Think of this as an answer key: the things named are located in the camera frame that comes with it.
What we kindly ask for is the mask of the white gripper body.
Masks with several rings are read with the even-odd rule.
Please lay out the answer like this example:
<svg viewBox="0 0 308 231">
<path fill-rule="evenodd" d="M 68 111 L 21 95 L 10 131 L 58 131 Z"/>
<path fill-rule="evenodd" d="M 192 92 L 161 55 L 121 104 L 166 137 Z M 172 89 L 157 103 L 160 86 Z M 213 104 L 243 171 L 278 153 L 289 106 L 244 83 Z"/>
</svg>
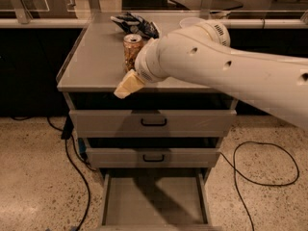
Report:
<svg viewBox="0 0 308 231">
<path fill-rule="evenodd" d="M 158 43 L 158 39 L 151 38 L 135 60 L 135 70 L 147 82 L 162 82 L 167 78 L 159 63 Z"/>
</svg>

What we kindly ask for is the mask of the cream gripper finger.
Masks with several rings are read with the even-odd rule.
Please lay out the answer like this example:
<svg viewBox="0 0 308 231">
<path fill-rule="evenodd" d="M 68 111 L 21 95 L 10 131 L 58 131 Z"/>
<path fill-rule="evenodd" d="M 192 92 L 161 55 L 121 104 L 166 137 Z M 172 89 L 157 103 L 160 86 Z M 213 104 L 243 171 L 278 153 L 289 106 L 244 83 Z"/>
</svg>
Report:
<svg viewBox="0 0 308 231">
<path fill-rule="evenodd" d="M 131 69 L 125 74 L 122 81 L 116 87 L 114 95 L 120 99 L 124 99 L 128 95 L 141 90 L 144 86 L 144 80 L 134 69 Z"/>
</svg>

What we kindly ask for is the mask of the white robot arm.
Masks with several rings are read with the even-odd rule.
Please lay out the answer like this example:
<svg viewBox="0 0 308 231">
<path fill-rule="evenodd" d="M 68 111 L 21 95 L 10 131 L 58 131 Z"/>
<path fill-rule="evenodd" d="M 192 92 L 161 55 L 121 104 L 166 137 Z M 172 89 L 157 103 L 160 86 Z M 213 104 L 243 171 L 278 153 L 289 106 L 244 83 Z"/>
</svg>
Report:
<svg viewBox="0 0 308 231">
<path fill-rule="evenodd" d="M 172 77 L 224 92 L 308 129 L 308 59 L 230 47 L 224 25 L 206 20 L 151 39 L 115 90 L 124 98 L 147 82 Z"/>
</svg>

